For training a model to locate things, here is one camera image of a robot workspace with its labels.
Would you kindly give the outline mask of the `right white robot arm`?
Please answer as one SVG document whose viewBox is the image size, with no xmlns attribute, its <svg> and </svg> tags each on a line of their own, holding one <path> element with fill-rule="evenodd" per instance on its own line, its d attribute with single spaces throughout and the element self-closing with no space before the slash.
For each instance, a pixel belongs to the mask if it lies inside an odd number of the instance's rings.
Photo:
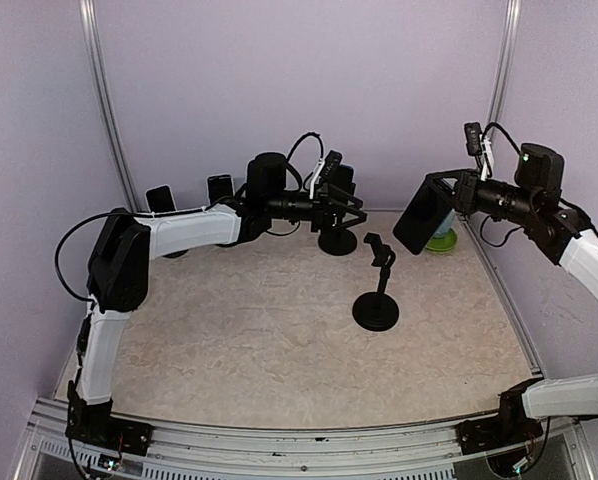
<svg viewBox="0 0 598 480">
<path fill-rule="evenodd" d="M 430 173 L 424 184 L 460 214 L 484 213 L 521 227 L 548 260 L 598 301 L 598 230 L 583 209 L 563 199 L 564 167 L 553 149 L 524 143 L 512 184 L 482 180 L 469 169 Z M 598 373 L 538 381 L 524 389 L 520 402 L 492 419 L 490 433 L 497 442 L 514 442 L 530 418 L 598 417 Z"/>
</svg>

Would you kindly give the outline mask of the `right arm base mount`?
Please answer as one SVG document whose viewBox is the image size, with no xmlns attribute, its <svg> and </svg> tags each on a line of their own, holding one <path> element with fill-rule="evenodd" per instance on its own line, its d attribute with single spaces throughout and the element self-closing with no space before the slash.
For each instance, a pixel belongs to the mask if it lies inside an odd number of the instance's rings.
<svg viewBox="0 0 598 480">
<path fill-rule="evenodd" d="M 537 420 L 502 420 L 499 416 L 466 420 L 456 427 L 463 455 L 471 455 L 523 443 L 544 433 Z"/>
</svg>

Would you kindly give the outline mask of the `black clamp phone stand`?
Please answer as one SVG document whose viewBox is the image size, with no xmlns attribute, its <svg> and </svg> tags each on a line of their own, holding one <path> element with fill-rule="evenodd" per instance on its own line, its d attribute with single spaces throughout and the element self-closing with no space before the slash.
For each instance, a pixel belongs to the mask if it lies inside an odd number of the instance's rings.
<svg viewBox="0 0 598 480">
<path fill-rule="evenodd" d="M 318 236 L 319 248 L 332 256 L 345 256 L 353 253 L 358 241 L 354 232 L 350 230 L 355 223 L 344 221 L 321 228 Z"/>
</svg>

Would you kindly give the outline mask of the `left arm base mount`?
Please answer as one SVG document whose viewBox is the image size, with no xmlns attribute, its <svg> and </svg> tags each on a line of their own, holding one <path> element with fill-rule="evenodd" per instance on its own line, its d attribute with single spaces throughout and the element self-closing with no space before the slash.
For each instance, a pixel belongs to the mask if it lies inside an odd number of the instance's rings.
<svg viewBox="0 0 598 480">
<path fill-rule="evenodd" d="M 145 457 L 152 439 L 153 426 L 148 423 L 112 417 L 102 427 L 69 425 L 66 437 L 86 445 L 121 454 Z"/>
</svg>

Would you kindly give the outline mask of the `phone with lilac case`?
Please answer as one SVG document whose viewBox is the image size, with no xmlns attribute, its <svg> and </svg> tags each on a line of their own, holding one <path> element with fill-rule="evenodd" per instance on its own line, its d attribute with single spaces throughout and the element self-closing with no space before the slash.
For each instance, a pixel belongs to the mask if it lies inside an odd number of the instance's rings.
<svg viewBox="0 0 598 480">
<path fill-rule="evenodd" d="M 172 190 L 167 184 L 148 189 L 145 199 L 150 212 L 169 213 L 176 210 Z"/>
</svg>

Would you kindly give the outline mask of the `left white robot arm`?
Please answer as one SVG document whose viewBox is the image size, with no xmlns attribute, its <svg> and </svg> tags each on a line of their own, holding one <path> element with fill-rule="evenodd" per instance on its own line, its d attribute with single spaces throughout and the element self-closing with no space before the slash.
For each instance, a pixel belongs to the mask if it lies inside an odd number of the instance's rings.
<svg viewBox="0 0 598 480">
<path fill-rule="evenodd" d="M 145 444 L 150 426 L 111 415 L 112 370 L 125 325 L 147 297 L 150 264 L 208 245 L 232 247 L 258 239 L 276 220 L 307 222 L 320 248 L 334 256 L 351 253 L 351 227 L 366 219 L 355 197 L 354 170 L 343 156 L 322 149 L 313 171 L 302 177 L 292 156 L 264 152 L 251 160 L 240 188 L 229 174 L 207 180 L 209 203 L 179 210 L 169 186 L 146 193 L 148 213 L 116 208 L 101 214 L 104 225 L 87 263 L 87 313 L 76 343 L 78 371 L 68 384 L 66 434 L 92 444 L 132 436 Z"/>
</svg>

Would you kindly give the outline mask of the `folding phone stand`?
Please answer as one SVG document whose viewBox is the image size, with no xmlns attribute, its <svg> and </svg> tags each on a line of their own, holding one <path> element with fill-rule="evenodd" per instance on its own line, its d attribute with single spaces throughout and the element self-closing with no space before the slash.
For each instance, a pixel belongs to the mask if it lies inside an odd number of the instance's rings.
<svg viewBox="0 0 598 480">
<path fill-rule="evenodd" d="M 175 258 L 184 256 L 186 253 L 188 253 L 188 250 L 182 250 L 182 251 L 177 251 L 177 252 L 167 254 L 164 257 L 169 258 L 169 259 L 175 259 Z"/>
</svg>

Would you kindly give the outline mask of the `phone with teal case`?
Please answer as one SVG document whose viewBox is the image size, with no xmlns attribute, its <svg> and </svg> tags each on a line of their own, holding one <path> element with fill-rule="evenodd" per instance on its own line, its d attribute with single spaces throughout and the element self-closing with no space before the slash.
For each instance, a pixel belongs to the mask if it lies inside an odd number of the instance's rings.
<svg viewBox="0 0 598 480">
<path fill-rule="evenodd" d="M 427 176 L 393 227 L 393 236 L 419 255 L 453 208 L 453 189 Z"/>
</svg>

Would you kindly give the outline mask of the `phone with dark-blue case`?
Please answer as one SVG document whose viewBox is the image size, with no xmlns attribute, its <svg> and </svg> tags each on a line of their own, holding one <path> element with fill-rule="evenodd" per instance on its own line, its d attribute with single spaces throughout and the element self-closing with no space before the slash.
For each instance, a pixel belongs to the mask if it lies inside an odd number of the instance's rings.
<svg viewBox="0 0 598 480">
<path fill-rule="evenodd" d="M 354 168 L 349 165 L 341 164 L 335 172 L 333 183 L 337 188 L 347 194 L 353 195 L 356 188 L 353 178 Z"/>
</svg>

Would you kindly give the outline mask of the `phone with light-blue case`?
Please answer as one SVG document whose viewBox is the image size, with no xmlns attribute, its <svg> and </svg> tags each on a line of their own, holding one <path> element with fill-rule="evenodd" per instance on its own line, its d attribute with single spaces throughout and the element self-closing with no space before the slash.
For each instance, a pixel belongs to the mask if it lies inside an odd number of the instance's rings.
<svg viewBox="0 0 598 480">
<path fill-rule="evenodd" d="M 207 194 L 211 204 L 234 195 L 234 182 L 230 174 L 213 175 L 207 178 Z"/>
</svg>

